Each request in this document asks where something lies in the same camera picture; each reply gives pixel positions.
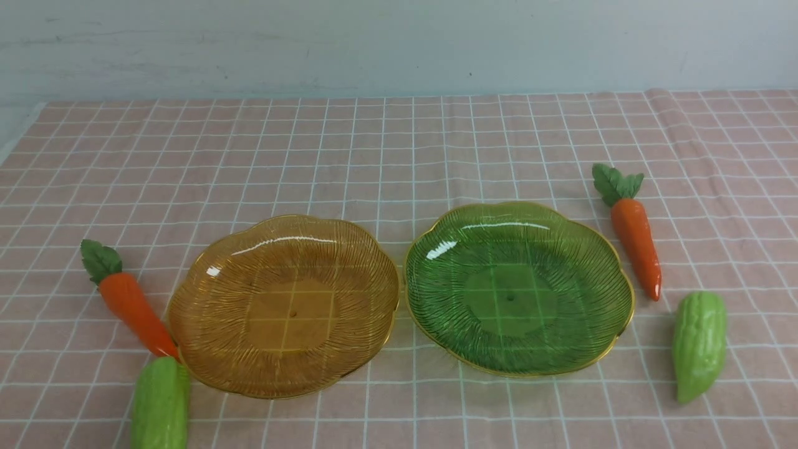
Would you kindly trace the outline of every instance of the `light blue wall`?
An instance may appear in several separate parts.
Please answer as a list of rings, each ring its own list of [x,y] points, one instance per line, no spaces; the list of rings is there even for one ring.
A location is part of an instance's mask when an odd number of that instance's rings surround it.
[[[797,0],[0,6],[0,105],[796,85]]]

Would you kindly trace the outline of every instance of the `toy carrot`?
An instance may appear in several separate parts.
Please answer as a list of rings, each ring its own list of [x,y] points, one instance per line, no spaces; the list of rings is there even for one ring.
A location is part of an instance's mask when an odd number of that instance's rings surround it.
[[[169,331],[152,310],[136,278],[122,271],[119,254],[100,242],[81,242],[83,266],[100,290],[108,309],[125,323],[144,346],[156,356],[179,360]]]
[[[659,301],[662,270],[657,249],[646,209],[634,199],[642,182],[642,173],[624,177],[616,168],[593,164],[593,186],[601,193],[604,203],[611,207],[612,227],[632,263],[634,274],[646,295]]]

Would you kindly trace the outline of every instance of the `green leaf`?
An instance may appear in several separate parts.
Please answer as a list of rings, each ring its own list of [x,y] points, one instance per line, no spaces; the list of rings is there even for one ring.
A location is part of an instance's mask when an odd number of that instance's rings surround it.
[[[81,242],[83,267],[89,272],[91,281],[100,285],[106,277],[122,272],[122,259],[119,254],[102,243],[84,239]]]
[[[612,207],[621,198],[634,198],[640,190],[643,174],[624,177],[615,167],[593,164],[593,186],[602,196],[604,204]]]
[[[593,164],[593,186],[601,195],[604,203],[612,207],[621,199],[618,195],[618,179],[621,173],[604,164]]]
[[[629,198],[634,198],[640,192],[640,186],[643,184],[643,174],[638,173],[636,175],[629,175],[629,183],[631,184],[631,191],[629,194]]]

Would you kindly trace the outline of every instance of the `amber glass plate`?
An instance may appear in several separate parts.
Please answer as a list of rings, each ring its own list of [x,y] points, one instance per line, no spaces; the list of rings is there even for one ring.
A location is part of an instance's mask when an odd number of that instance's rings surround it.
[[[208,247],[172,297],[168,322],[200,382],[280,399],[371,360],[398,302],[396,265],[363,228],[282,216]]]
[[[421,330],[498,375],[557,375],[591,365],[634,310],[634,290],[612,245],[534,203],[449,211],[413,244],[405,276]]]

